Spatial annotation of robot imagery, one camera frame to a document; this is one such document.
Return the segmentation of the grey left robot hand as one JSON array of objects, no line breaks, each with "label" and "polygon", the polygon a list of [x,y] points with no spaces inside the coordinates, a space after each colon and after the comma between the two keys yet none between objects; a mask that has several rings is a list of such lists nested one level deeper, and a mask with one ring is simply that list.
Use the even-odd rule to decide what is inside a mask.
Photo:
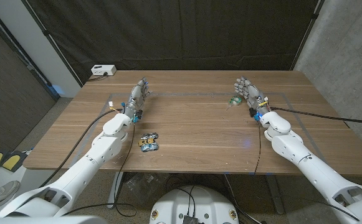
[{"label": "grey left robot hand", "polygon": [[132,89],[125,104],[124,114],[130,118],[136,115],[136,112],[143,109],[146,98],[149,96],[149,87],[146,77],[143,77]]}]

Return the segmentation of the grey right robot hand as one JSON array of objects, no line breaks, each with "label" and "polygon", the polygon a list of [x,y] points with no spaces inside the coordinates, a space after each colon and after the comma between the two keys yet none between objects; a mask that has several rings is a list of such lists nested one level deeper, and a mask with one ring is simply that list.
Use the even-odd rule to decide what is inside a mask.
[{"label": "grey right robot hand", "polygon": [[270,112],[268,98],[246,77],[238,78],[234,88],[240,96],[246,99],[251,117],[260,119],[264,114]]}]

